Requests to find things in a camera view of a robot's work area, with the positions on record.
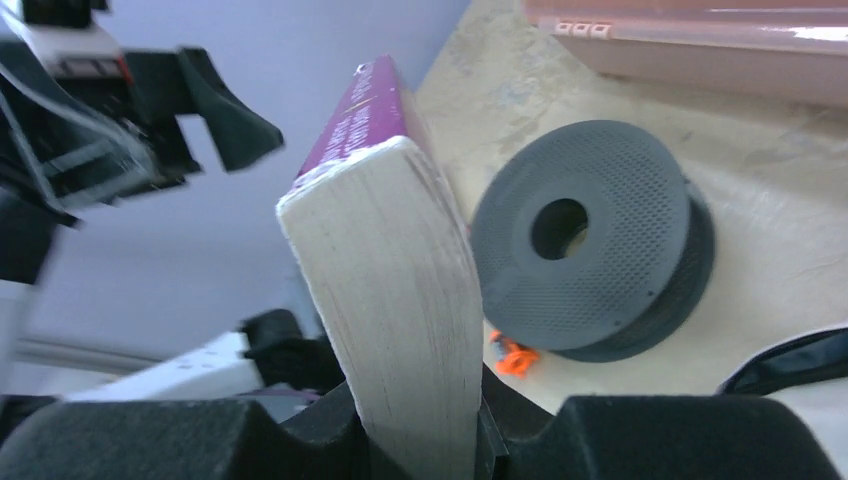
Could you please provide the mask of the purple treehouse book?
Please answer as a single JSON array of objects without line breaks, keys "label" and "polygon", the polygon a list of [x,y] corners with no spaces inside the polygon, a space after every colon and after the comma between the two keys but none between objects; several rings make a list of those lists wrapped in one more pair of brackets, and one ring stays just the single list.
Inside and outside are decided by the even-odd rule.
[{"label": "purple treehouse book", "polygon": [[465,222],[389,56],[356,68],[277,214],[384,457],[376,474],[472,478],[480,287]]}]

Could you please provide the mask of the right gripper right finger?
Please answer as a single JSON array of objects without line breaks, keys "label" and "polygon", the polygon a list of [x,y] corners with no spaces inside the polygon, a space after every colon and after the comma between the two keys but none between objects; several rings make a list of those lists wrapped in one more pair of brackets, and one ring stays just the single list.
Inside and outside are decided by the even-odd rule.
[{"label": "right gripper right finger", "polygon": [[838,479],[788,407],[751,396],[574,396],[551,414],[483,370],[502,479]]}]

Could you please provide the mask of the cream canvas backpack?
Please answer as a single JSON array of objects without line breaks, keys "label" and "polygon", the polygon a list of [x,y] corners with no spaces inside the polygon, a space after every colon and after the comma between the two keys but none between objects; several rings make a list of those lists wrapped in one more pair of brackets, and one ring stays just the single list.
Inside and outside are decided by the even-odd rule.
[{"label": "cream canvas backpack", "polygon": [[847,477],[847,324],[806,332],[747,359],[717,389],[789,408]]}]

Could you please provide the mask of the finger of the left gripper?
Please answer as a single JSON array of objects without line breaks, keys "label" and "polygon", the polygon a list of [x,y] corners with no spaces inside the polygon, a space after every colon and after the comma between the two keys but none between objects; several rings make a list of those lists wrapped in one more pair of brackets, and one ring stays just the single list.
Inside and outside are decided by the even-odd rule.
[{"label": "finger of the left gripper", "polygon": [[207,125],[225,171],[247,169],[285,145],[280,129],[230,91],[206,50],[182,48],[177,59],[194,108]]}]

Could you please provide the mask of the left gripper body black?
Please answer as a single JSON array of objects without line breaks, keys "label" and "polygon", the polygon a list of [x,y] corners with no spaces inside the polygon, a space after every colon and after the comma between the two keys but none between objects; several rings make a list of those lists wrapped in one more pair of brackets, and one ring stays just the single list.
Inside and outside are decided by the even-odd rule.
[{"label": "left gripper body black", "polygon": [[4,1],[1,178],[57,211],[181,186],[201,171],[174,117],[148,121],[106,1]]}]

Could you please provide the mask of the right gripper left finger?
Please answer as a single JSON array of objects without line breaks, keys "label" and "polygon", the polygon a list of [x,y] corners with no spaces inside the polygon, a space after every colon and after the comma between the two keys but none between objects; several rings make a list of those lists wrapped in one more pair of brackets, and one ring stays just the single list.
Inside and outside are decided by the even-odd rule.
[{"label": "right gripper left finger", "polygon": [[406,479],[339,386],[276,421],[248,397],[56,401],[1,446],[4,479]]}]

